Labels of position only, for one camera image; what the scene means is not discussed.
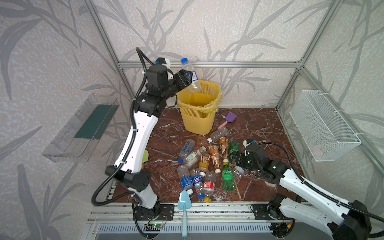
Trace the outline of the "clear crushed bottle blue cap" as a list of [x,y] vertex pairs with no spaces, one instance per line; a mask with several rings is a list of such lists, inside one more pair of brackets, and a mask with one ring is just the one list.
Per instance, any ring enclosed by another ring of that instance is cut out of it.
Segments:
[[245,174],[245,170],[240,166],[235,166],[233,173],[236,177],[241,178]]

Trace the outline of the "small green Sprite bottle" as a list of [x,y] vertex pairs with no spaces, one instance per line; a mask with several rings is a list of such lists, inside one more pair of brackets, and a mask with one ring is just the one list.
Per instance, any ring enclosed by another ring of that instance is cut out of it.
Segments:
[[240,151],[240,143],[237,141],[232,141],[229,143],[229,155],[231,156],[235,152]]

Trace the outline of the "clear water bottle blue cap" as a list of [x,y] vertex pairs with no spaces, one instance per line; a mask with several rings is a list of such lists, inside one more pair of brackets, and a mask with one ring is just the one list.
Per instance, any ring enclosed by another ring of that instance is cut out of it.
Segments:
[[192,65],[187,58],[181,59],[181,63],[183,65],[183,70],[186,70],[188,76],[192,78],[191,85],[187,87],[188,91],[191,94],[201,91],[202,90],[201,82],[197,76],[194,65]]

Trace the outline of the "red label bottle yellow cap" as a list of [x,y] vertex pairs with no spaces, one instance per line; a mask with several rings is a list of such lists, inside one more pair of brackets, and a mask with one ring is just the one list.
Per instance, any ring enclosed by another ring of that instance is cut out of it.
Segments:
[[204,192],[204,202],[210,203],[211,197],[215,191],[215,185],[216,185],[216,173],[214,171],[207,171],[205,174],[205,181],[203,185],[203,192]]

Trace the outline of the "Pepsi label clear bottle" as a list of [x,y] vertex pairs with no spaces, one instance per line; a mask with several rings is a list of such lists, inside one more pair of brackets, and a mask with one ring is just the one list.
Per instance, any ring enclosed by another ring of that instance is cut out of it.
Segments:
[[204,186],[203,178],[200,174],[200,171],[198,169],[192,169],[191,176],[192,176],[193,184],[195,186],[199,200],[202,201],[205,195],[203,191],[203,186]]

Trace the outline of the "clear bottle blue label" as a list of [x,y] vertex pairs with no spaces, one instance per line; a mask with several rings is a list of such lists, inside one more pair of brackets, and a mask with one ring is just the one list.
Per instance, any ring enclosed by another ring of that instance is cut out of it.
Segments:
[[186,165],[180,165],[177,168],[177,172],[183,191],[186,191],[187,194],[191,196],[193,194],[194,184],[188,167]]

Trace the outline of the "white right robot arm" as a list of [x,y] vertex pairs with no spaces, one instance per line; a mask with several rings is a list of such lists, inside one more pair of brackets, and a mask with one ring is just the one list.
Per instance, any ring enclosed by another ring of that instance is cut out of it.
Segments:
[[231,147],[229,158],[237,167],[255,171],[260,177],[297,195],[295,201],[282,194],[275,195],[267,206],[270,218],[304,222],[334,240],[370,238],[372,225],[363,203],[339,198],[305,179],[292,163],[287,165],[269,158],[263,143],[246,141],[244,153]]

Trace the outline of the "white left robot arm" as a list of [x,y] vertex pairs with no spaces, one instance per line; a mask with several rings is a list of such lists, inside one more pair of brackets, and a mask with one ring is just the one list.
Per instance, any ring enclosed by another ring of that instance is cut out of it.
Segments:
[[158,196],[150,185],[151,173],[142,168],[150,135],[167,106],[167,100],[195,81],[195,74],[191,71],[182,69],[173,73],[169,60],[164,58],[158,58],[144,72],[145,85],[131,106],[129,136],[115,164],[105,170],[109,180],[115,179],[128,189],[127,195],[132,197],[134,212],[139,214],[139,219],[151,219],[161,212]]

